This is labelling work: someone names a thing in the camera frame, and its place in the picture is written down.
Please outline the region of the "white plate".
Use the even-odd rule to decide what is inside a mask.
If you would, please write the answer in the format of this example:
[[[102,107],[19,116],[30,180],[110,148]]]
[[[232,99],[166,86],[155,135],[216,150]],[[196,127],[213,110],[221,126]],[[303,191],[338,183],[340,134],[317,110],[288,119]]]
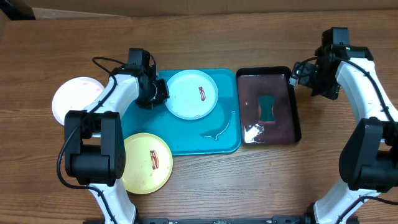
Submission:
[[[76,77],[65,82],[52,99],[52,113],[61,124],[70,110],[82,110],[102,93],[104,86],[94,78]]]

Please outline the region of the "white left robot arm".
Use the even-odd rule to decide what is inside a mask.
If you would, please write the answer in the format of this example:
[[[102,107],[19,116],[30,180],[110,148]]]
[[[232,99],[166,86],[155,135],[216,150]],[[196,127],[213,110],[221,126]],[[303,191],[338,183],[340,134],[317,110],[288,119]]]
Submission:
[[[152,110],[167,101],[169,91],[154,57],[144,49],[129,49],[127,62],[118,62],[108,75],[108,85],[94,102],[66,114],[57,177],[70,189],[89,190],[103,223],[139,223],[121,181],[126,166],[121,120],[131,103]]]

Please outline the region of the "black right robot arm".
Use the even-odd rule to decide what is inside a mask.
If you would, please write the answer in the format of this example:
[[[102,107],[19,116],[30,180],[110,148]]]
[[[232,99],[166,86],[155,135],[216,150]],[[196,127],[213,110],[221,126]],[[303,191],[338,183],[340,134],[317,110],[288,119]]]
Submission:
[[[357,122],[340,154],[339,179],[309,206],[302,223],[358,223],[354,212],[370,200],[396,205],[380,194],[397,187],[397,109],[370,50],[351,45],[348,28],[332,27],[323,32],[314,56],[294,65],[289,83],[331,100],[343,89]]]

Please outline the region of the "green scrub sponge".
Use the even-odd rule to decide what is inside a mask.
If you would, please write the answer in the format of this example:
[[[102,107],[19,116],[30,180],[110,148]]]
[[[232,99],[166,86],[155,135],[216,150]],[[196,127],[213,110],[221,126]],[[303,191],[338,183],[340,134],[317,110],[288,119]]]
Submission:
[[[260,123],[274,123],[274,102],[272,95],[261,95],[258,97],[258,115]]]

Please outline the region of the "light blue plate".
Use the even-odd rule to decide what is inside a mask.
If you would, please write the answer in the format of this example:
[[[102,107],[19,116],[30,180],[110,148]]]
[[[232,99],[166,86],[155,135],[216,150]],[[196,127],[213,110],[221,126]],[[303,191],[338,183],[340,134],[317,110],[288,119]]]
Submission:
[[[183,70],[167,81],[169,99],[167,109],[176,117],[186,120],[204,118],[215,108],[218,87],[207,73]]]

